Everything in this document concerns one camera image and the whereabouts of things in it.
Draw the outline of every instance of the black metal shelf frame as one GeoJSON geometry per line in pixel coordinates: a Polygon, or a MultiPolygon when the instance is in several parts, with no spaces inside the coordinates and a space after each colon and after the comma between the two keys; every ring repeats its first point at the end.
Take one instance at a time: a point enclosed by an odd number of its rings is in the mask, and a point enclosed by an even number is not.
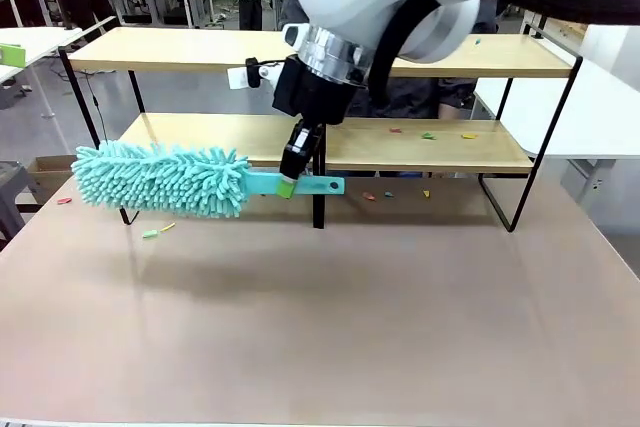
{"type": "MultiPolygon", "coordinates": [[[[520,201],[518,202],[516,212],[511,220],[507,218],[507,215],[505,214],[504,210],[500,206],[498,199],[496,199],[495,195],[493,194],[493,192],[485,182],[484,174],[478,175],[478,182],[480,182],[480,186],[482,187],[482,190],[489,198],[489,201],[491,202],[491,205],[493,206],[496,213],[498,214],[498,217],[500,218],[502,225],[504,225],[504,228],[507,229],[507,232],[509,233],[514,232],[516,230],[516,227],[518,226],[518,222],[520,221],[520,217],[522,216],[522,211],[524,210],[524,207],[527,203],[527,199],[529,198],[529,193],[531,192],[531,188],[533,187],[533,184],[536,180],[536,177],[538,175],[538,172],[544,160],[544,156],[547,152],[547,148],[549,147],[549,143],[551,142],[551,138],[553,137],[553,133],[555,132],[556,126],[558,125],[558,121],[560,120],[560,116],[562,115],[564,106],[567,103],[567,99],[569,98],[569,94],[571,94],[571,89],[573,88],[573,84],[575,83],[576,78],[580,73],[580,67],[582,67],[582,63],[584,61],[583,57],[579,53],[574,52],[573,50],[571,50],[570,48],[562,44],[560,41],[558,41],[557,39],[553,38],[552,36],[544,32],[542,30],[543,28],[544,28],[543,24],[541,24],[540,27],[535,27],[529,23],[526,23],[523,34],[530,35],[531,30],[533,30],[536,32],[535,37],[537,39],[541,39],[541,38],[547,39],[549,42],[553,43],[557,47],[560,47],[565,52],[571,54],[573,57],[575,57],[576,60],[571,69],[571,73],[569,74],[569,78],[567,80],[567,84],[564,88],[564,91],[562,92],[562,96],[560,97],[560,100],[558,102],[558,106],[556,107],[553,117],[551,118],[551,123],[549,124],[549,128],[547,129],[547,132],[542,141],[542,145],[540,146],[540,151],[538,152],[538,155],[535,158],[533,168],[529,173],[527,183],[525,185],[524,191],[522,192],[522,196],[520,197],[520,201]]],[[[507,104],[507,100],[509,98],[509,92],[511,91],[512,85],[513,85],[513,78],[510,78],[507,81],[507,86],[505,87],[504,94],[502,96],[502,101],[500,102],[498,114],[496,115],[497,121],[500,121],[502,119],[502,114],[504,113],[504,108],[505,108],[505,105],[507,104]]]]}

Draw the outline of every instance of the beige table surface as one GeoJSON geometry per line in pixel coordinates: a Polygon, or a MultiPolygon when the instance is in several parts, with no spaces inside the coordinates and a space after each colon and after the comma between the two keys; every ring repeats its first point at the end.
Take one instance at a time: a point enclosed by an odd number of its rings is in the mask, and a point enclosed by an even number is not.
{"type": "Polygon", "coordinates": [[[69,181],[0,253],[0,416],[638,425],[640,285],[563,190],[507,234],[474,180],[347,186],[320,231],[271,197],[126,227],[69,181]]]}
{"type": "MultiPolygon", "coordinates": [[[[141,114],[121,140],[144,147],[162,143],[189,149],[235,148],[256,167],[278,167],[295,123],[284,115],[141,114]]],[[[531,161],[499,122],[348,118],[328,129],[327,167],[527,173],[531,161]],[[392,133],[391,128],[402,133],[392,133]],[[423,139],[425,132],[436,140],[423,139]],[[465,140],[463,134],[478,137],[465,140]]]]}
{"type": "MultiPolygon", "coordinates": [[[[119,27],[69,56],[76,69],[226,72],[247,58],[279,60],[293,51],[280,32],[119,27]]],[[[524,35],[471,35],[435,64],[397,60],[396,77],[565,78],[571,67],[524,35]]]]}

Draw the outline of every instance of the cardboard box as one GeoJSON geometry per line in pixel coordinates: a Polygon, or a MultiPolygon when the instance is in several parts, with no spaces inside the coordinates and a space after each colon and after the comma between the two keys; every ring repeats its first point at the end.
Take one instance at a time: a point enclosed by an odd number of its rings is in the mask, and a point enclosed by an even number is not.
{"type": "Polygon", "coordinates": [[[36,202],[44,205],[71,178],[71,164],[77,160],[75,155],[55,155],[36,157],[27,171],[39,189],[32,192],[36,202]]]}

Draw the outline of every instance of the gray floor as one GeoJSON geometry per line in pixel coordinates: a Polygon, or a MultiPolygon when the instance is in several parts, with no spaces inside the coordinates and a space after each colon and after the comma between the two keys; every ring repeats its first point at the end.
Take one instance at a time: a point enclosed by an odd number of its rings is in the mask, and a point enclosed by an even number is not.
{"type": "MultiPolygon", "coordinates": [[[[517,32],[519,25],[519,20],[504,22],[501,32],[517,32]]],[[[236,26],[237,17],[231,13],[225,28],[236,26]]],[[[273,12],[269,9],[264,12],[264,26],[265,29],[273,26],[273,12]]],[[[36,156],[64,154],[65,147],[59,140],[55,122],[71,150],[80,145],[91,145],[71,87],[55,73],[63,71],[60,61],[45,59],[35,69],[56,113],[55,121],[41,117],[41,100],[36,93],[16,100],[11,108],[0,110],[0,159],[28,164],[36,156]]],[[[273,94],[267,85],[260,89],[230,91],[224,74],[139,73],[137,77],[145,105],[151,112],[276,113],[271,107],[273,94]]],[[[82,76],[80,79],[94,123],[100,129],[100,118],[91,105],[87,82],[82,76]]],[[[127,73],[96,74],[89,82],[99,101],[107,137],[118,138],[138,113],[127,73]]],[[[640,272],[640,242],[637,242],[640,164],[619,164],[608,192],[603,193],[590,215],[636,272],[640,272]]],[[[577,174],[569,172],[565,187],[574,193],[581,182],[577,174]]]]}

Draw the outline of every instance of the wooden shelf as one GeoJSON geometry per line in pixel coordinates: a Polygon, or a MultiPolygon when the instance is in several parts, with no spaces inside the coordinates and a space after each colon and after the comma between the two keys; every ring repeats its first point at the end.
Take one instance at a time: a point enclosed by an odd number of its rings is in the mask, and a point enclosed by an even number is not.
{"type": "MultiPolygon", "coordinates": [[[[121,140],[236,148],[256,167],[277,167],[295,122],[280,115],[141,114],[121,140]]],[[[499,122],[349,118],[329,128],[327,168],[528,173],[531,162],[499,122]],[[437,140],[422,139],[425,132],[437,140]],[[466,133],[478,137],[465,140],[466,133]]]]}
{"type": "MultiPolygon", "coordinates": [[[[293,51],[280,32],[119,27],[69,56],[75,69],[226,72],[245,60],[279,60],[293,51]]],[[[571,66],[524,35],[471,35],[435,64],[396,60],[395,77],[566,78],[571,66]]]]}

